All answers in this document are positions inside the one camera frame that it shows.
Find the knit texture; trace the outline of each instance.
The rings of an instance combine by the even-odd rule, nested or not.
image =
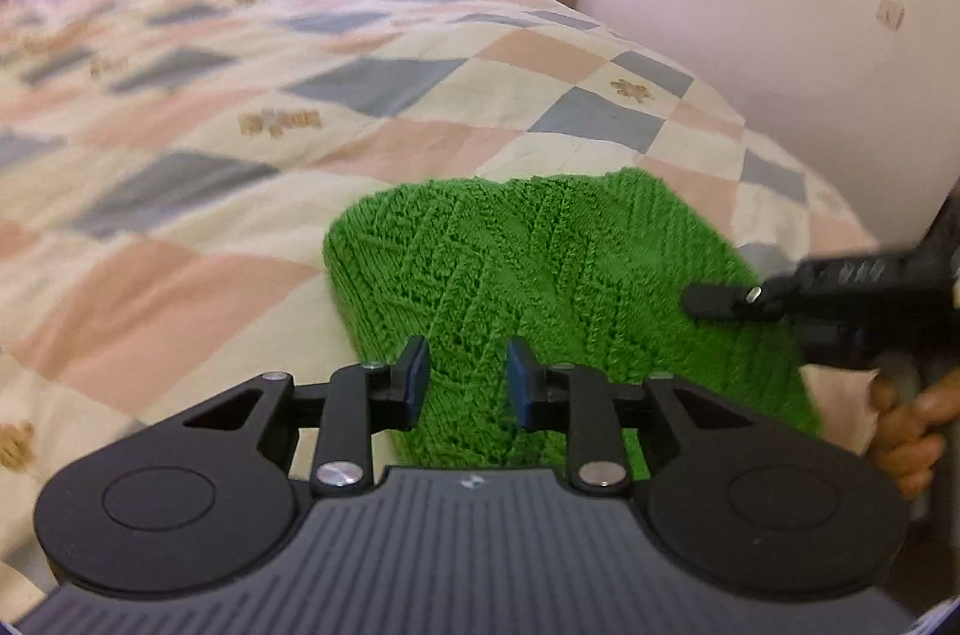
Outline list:
[[[562,435],[515,425],[504,382],[512,334],[543,362],[592,365],[631,384],[651,372],[683,375],[801,429],[816,427],[783,328],[695,324],[683,315],[689,282],[755,276],[640,170],[400,185],[352,205],[323,251],[364,360],[392,360],[412,334],[429,339],[421,423],[395,434],[407,463],[562,465]]]

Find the wall switch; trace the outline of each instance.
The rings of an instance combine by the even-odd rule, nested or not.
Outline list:
[[[897,31],[899,25],[904,22],[904,5],[897,0],[880,0],[877,20],[891,31]]]

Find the bed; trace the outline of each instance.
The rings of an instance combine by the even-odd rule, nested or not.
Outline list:
[[[760,275],[872,245],[712,87],[552,0],[0,15],[0,619],[54,585],[31,515],[60,467],[257,373],[324,381],[354,360],[320,254],[347,206],[403,181],[624,166]],[[827,436],[862,445],[864,376],[805,376]]]

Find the human hand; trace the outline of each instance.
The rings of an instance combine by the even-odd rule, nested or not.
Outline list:
[[[867,458],[893,477],[904,499],[914,499],[928,489],[933,465],[944,453],[943,435],[930,429],[960,417],[960,370],[908,405],[899,402],[890,379],[877,376],[870,386],[870,402],[880,416]]]

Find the person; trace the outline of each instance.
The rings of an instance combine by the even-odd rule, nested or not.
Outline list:
[[[877,410],[877,430],[866,457],[896,481],[906,499],[915,499],[928,489],[933,465],[944,452],[938,427],[960,417],[960,370],[906,405],[893,382],[877,376],[870,384],[870,402]]]

